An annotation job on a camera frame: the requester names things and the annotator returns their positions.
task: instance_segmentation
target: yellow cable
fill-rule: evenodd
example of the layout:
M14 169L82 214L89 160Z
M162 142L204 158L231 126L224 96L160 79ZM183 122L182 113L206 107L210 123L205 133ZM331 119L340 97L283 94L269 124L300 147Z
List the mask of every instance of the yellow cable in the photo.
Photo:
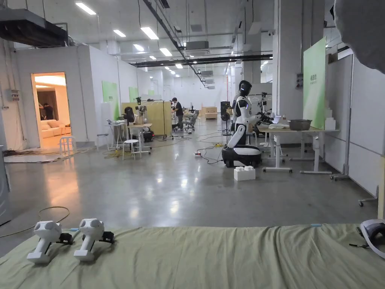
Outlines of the yellow cable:
M38 213L38 216L39 216L39 218L40 218L39 221L42 220L42 216L40 215L40 213L41 213L42 211L45 211L45 210L48 210L48 209L53 209L53 208L62 208L62 209L66 209L66 210L68 211L68 214L65 215L64 218L61 218L59 221L57 221L57 222L55 222L55 223L59 223L60 221L64 220L65 218L67 218L67 217L70 215L70 210L69 210L68 208L62 207L62 206L52 206L52 207L47 207L47 208L41 209L41 210L39 211L39 213ZM33 225L32 227L29 227L29 228L27 228L27 229L24 229L24 230L15 232L15 233L7 234L7 235L2 235L2 236L0 236L0 238L15 235L15 234L18 234L18 233L27 231L27 230L29 230L29 229L32 229L33 227L35 227L35 225Z

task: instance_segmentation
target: white box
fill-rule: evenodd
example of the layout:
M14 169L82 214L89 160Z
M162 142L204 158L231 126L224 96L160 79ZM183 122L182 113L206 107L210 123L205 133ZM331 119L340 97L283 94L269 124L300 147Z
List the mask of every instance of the white box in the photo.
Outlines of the white box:
M234 169L234 179L237 181L255 180L255 169L252 166L238 166Z

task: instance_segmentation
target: person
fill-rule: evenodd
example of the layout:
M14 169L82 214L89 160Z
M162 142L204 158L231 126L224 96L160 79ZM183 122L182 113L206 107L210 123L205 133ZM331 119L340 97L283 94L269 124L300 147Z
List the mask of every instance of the person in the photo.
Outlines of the person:
M45 116L47 119L54 119L54 109L48 103L43 104Z
M178 117L178 125L179 125L179 129L182 130L183 129L183 110L182 110L182 106L181 106L181 103L178 102L178 99L176 97L174 97L172 99L172 101L174 102L174 110L176 113L176 116Z

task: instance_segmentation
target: white robot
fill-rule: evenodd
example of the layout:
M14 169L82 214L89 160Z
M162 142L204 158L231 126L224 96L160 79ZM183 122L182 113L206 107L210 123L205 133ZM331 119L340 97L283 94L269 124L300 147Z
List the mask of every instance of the white robot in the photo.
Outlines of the white robot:
M37 222L33 232L40 237L36 249L27 256L27 260L33 263L44 264L50 262L47 251L52 243L65 245L72 245L73 243L71 234L62 233L62 226L54 221Z
M235 132L222 150L222 159L226 167L233 167L234 161L245 166L257 167L262 161L261 152L255 146L246 145L246 132L249 124L256 122L256 116L251 115L251 101L247 98L251 90L251 83L242 80L239 91L233 102L233 123Z

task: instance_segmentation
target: sofa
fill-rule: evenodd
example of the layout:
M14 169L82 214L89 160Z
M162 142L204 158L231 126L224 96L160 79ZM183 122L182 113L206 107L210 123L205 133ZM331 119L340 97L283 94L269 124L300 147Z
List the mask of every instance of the sofa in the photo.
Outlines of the sofa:
M71 128L66 127L65 124L55 119L40 121L40 126L42 129L42 138L71 133Z

